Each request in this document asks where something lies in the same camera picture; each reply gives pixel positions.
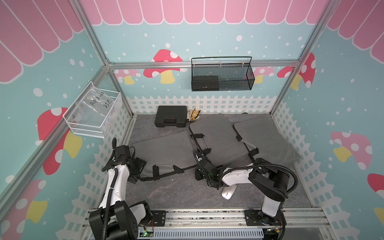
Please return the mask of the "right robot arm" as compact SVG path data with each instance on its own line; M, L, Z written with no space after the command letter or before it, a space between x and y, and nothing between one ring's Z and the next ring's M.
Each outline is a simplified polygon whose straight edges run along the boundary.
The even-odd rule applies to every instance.
M246 213L248 225L285 225L282 206L298 186L297 175L289 168L257 158L252 164L236 168L215 167L203 152L194 150L196 180L205 179L211 188L223 188L222 197L229 200L237 185L252 184L264 194L259 211Z

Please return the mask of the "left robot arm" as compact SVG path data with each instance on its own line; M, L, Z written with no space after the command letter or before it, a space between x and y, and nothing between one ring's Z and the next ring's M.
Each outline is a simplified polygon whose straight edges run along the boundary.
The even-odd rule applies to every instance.
M89 223L96 240L136 240L139 225L152 220L145 201L132 205L125 201L127 183L136 183L146 161L136 158L136 150L129 146L117 146L112 140L112 155L102 172L108 174L104 197L99 207L90 213Z

